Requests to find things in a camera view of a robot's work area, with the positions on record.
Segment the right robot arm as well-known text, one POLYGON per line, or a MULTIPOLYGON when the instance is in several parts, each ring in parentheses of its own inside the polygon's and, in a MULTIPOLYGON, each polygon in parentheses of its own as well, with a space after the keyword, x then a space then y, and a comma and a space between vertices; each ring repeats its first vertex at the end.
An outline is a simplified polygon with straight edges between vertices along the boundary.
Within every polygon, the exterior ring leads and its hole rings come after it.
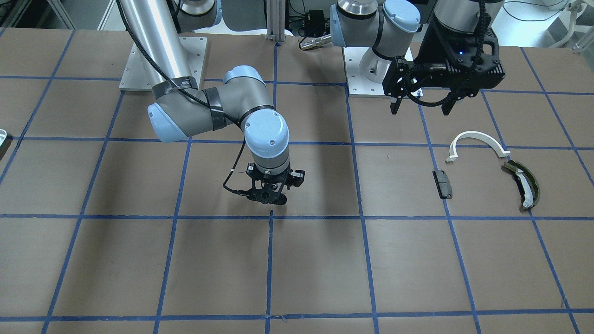
POLYGON ((252 66, 240 65, 225 74, 221 85, 202 90, 181 44, 181 32, 220 23, 221 2, 118 0, 116 4, 142 55, 155 97, 147 113, 158 139, 175 142, 236 125, 244 136, 242 146, 249 148, 254 161, 246 170, 251 188, 231 193, 284 205, 282 190, 300 186, 305 172, 290 167, 290 130, 265 81, 252 66))

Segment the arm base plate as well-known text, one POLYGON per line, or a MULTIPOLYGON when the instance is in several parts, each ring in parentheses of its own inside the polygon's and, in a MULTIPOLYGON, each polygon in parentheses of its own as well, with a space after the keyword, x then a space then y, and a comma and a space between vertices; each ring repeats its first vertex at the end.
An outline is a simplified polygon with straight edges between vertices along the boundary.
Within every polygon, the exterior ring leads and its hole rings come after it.
MULTIPOLYGON (((158 51, 157 57, 152 57, 158 66, 170 78, 193 76, 199 87, 203 78, 202 71, 207 55, 208 38, 179 37, 178 52, 158 51)), ((119 89, 121 91, 151 92, 151 87, 163 82, 164 79, 154 70, 145 57, 132 45, 128 61, 124 67, 119 89)))
POLYGON ((344 47, 343 55, 349 95, 386 98, 382 82, 391 61, 378 57, 371 47, 344 47))

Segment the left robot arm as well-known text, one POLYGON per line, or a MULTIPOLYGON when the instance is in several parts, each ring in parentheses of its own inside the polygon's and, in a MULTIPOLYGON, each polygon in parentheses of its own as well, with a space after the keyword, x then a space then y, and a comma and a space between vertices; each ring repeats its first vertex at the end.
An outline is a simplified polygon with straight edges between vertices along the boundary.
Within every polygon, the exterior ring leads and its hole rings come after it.
POLYGON ((438 0, 414 60, 405 59, 421 14, 407 0, 338 0, 329 16, 330 33, 300 49, 323 44, 365 47, 365 77, 382 84, 397 114, 405 97, 425 107, 441 106, 445 116, 465 97, 492 89, 505 78, 499 44, 491 28, 501 0, 438 0))

